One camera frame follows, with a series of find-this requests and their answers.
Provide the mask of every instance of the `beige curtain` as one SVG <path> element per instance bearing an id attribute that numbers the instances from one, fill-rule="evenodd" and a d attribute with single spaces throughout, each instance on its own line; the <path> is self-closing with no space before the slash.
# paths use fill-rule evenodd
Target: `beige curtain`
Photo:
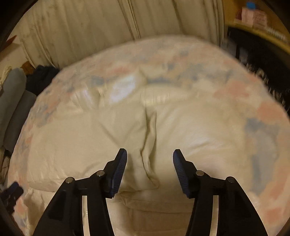
<path id="1" fill-rule="evenodd" d="M 222 0 L 39 0 L 16 32 L 33 66 L 63 68 L 113 45 L 164 34 L 219 45 Z"/>

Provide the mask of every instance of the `gray pillow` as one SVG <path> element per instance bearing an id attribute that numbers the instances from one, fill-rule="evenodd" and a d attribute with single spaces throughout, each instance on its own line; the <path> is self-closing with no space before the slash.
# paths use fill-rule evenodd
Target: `gray pillow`
<path id="1" fill-rule="evenodd" d="M 15 111 L 26 86 L 26 76 L 23 69 L 13 69 L 8 74 L 0 91 L 0 147 L 9 121 Z"/>
<path id="2" fill-rule="evenodd" d="M 13 153 L 14 147 L 20 135 L 29 111 L 36 100 L 36 95 L 25 90 L 6 129 L 4 136 L 4 147 Z"/>

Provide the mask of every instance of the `beige cloth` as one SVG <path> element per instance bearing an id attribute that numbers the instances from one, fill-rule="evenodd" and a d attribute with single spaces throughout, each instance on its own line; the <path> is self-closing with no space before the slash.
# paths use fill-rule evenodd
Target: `beige cloth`
<path id="1" fill-rule="evenodd" d="M 186 34 L 219 45 L 222 0 L 39 0 L 16 26 L 35 67 L 68 66 L 113 45 Z"/>

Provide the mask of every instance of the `silver screw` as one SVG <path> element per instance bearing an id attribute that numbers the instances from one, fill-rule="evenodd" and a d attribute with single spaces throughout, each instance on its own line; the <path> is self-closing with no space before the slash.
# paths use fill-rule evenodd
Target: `silver screw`
<path id="1" fill-rule="evenodd" d="M 105 172 L 103 170 L 99 170 L 97 171 L 97 176 L 103 176 L 105 174 Z"/>
<path id="2" fill-rule="evenodd" d="M 235 182 L 235 178 L 230 176 L 230 177 L 228 177 L 228 181 L 230 183 L 234 183 Z"/>
<path id="3" fill-rule="evenodd" d="M 66 183 L 69 184 L 73 181 L 73 178 L 72 177 L 67 177 L 66 178 Z"/>
<path id="4" fill-rule="evenodd" d="M 198 171 L 196 171 L 196 175 L 203 176 L 204 172 L 202 170 L 198 170 Z"/>

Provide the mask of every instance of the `pastel patterned bedding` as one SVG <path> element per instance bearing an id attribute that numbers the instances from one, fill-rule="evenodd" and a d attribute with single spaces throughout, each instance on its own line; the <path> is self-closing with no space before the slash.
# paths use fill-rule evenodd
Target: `pastel patterned bedding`
<path id="1" fill-rule="evenodd" d="M 245 186 L 246 193 L 269 236 L 276 235 L 290 217 L 290 124 L 287 114 L 268 94 L 262 81 L 248 73 L 238 61 L 214 45 L 180 36 L 130 42 L 88 57 L 64 68 L 39 95 L 22 128 L 8 173 L 8 184 L 17 181 L 24 188 L 14 213 L 23 233 L 32 234 L 39 215 L 53 196 L 53 192 L 49 192 L 48 199 L 35 200 L 35 204 L 31 197 L 34 190 L 26 175 L 35 132 L 51 123 L 59 105 L 68 103 L 77 92 L 85 94 L 96 87 L 101 91 L 105 85 L 134 74 L 136 70 L 145 74 L 148 86 L 182 89 L 195 97 L 214 104 L 229 104 L 233 108 L 243 123 L 244 145 L 250 150 L 247 154 L 251 171 L 245 175 L 251 176 L 251 185 Z M 157 95 L 155 103 L 166 99 L 158 99 Z"/>

